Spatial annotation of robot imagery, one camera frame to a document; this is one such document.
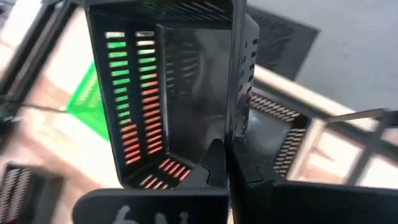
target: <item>black cable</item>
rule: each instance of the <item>black cable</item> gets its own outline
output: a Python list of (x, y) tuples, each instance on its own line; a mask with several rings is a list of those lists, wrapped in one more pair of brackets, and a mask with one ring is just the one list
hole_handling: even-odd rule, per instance
[(30, 103), (20, 103), (16, 100), (13, 100), (9, 98), (8, 96), (0, 95), (0, 103), (9, 103), (13, 105), (17, 105), (19, 107), (25, 107), (25, 108), (33, 108), (37, 110), (42, 110), (42, 111), (51, 111), (55, 113), (68, 113), (67, 110), (60, 110), (56, 108), (51, 108), (48, 106), (40, 106), (40, 105), (35, 105), (35, 104), (30, 104)]

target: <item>green object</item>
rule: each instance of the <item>green object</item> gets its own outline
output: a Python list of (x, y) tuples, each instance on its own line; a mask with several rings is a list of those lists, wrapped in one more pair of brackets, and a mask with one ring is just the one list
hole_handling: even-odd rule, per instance
[(109, 141), (95, 64), (92, 63), (67, 104), (67, 111)]

